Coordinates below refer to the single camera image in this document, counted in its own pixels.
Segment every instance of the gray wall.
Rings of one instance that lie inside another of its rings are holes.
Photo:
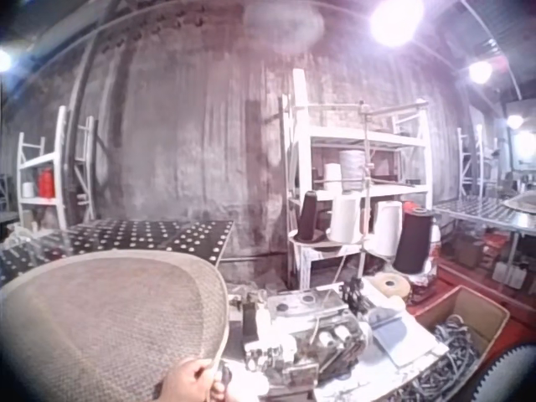
[[[240,7],[208,10],[202,27],[187,14],[182,27],[173,28],[178,17],[168,13],[165,22],[152,16],[143,28],[135,20],[105,35],[82,113],[100,121],[100,214],[233,219],[228,255],[284,251],[277,112],[278,97],[291,90],[293,68],[306,71],[311,101],[365,100],[380,107],[429,100],[435,201],[457,196],[456,127],[463,113],[453,77],[417,48],[382,48],[355,21],[322,16],[322,38],[300,54],[281,54],[270,41],[251,38]],[[136,40],[138,31],[143,36]],[[11,100],[3,171],[13,172],[19,131],[35,138],[54,133],[80,54],[62,56]],[[333,113],[316,118],[328,126],[357,121]]]

